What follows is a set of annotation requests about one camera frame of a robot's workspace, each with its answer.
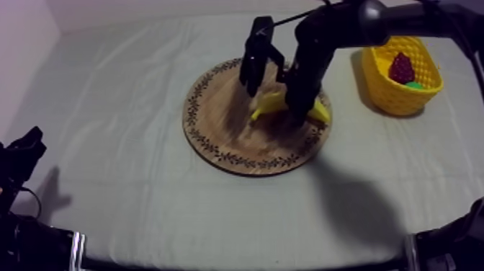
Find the white tablecloth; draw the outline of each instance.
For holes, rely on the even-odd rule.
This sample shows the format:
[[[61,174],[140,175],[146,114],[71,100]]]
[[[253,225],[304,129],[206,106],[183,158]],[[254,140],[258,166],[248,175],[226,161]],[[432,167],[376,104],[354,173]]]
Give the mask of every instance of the white tablecloth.
[[[45,133],[48,151],[27,183],[42,195],[43,221],[85,233],[90,257],[120,263],[337,267],[389,259],[403,234],[443,226],[484,195],[483,102],[463,54],[436,38],[425,42],[445,88],[421,115],[378,113],[359,49],[338,50],[323,80],[333,126],[312,164],[250,179],[203,161],[182,131],[184,99],[200,74],[243,55],[257,15],[62,37],[8,134]],[[288,60],[294,26],[274,36]],[[15,210],[32,204],[22,196]]]

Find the round wooden board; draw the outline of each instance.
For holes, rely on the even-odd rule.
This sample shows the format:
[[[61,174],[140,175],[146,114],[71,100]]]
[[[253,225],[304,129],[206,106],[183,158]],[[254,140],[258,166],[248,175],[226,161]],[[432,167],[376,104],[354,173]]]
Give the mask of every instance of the round wooden board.
[[[288,172],[314,156],[330,127],[306,121],[294,126],[289,112],[261,115],[250,121],[258,97],[285,92],[275,81],[277,67],[267,64],[264,81],[252,99],[238,80],[241,58],[226,61],[203,74],[190,89],[183,109],[183,129],[190,145],[210,164],[246,176]],[[320,101],[331,112],[327,96]]]

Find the red strawberry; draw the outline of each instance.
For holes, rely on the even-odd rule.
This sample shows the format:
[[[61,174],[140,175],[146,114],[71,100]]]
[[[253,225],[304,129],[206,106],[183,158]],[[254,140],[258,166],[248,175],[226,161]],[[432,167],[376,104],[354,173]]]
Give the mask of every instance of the red strawberry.
[[[415,71],[412,68],[410,58],[403,53],[398,53],[393,60],[388,76],[400,84],[415,81]]]

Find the yellow basket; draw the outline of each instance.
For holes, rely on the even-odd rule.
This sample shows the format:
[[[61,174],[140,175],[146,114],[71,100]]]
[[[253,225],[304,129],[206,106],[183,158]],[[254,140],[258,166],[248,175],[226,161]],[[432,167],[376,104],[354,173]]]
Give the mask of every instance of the yellow basket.
[[[388,77],[393,59],[399,52],[410,58],[415,81],[424,89],[410,88]],[[429,52],[416,37],[391,37],[384,46],[365,48],[362,64],[371,100],[393,115],[418,112],[443,87]]]

